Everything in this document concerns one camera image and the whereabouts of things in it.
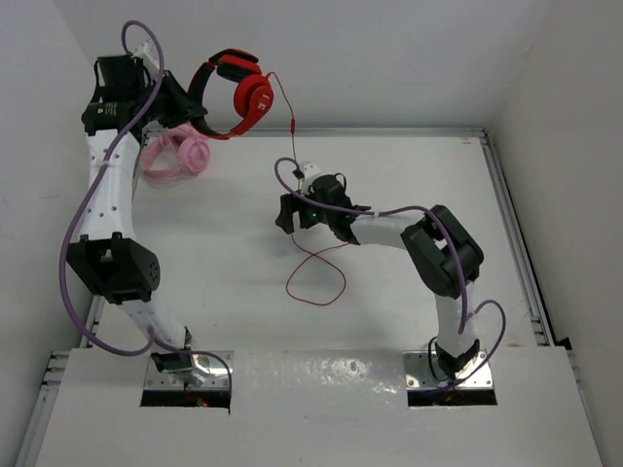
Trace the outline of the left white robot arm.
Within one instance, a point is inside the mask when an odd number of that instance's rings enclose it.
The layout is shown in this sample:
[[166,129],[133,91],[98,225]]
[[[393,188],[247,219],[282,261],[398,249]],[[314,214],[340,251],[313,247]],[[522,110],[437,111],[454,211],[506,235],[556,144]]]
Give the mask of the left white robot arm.
[[149,72],[139,57],[103,56],[94,73],[95,90],[82,115],[90,187],[64,240],[60,266],[124,311],[149,343],[182,348],[187,330],[160,296],[159,260],[136,239],[134,174],[146,126],[173,128],[206,111],[170,72]]

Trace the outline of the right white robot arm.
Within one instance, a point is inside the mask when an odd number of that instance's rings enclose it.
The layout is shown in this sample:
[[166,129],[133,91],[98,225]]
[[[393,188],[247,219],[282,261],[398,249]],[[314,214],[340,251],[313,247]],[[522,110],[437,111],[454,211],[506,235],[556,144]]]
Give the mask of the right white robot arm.
[[301,229],[322,224],[342,242],[405,251],[435,299],[442,372],[455,378],[476,357],[480,341],[470,323],[468,287],[479,277],[484,253],[446,206],[377,213],[352,203],[335,175],[320,175],[280,197],[275,224],[292,234],[295,218]]

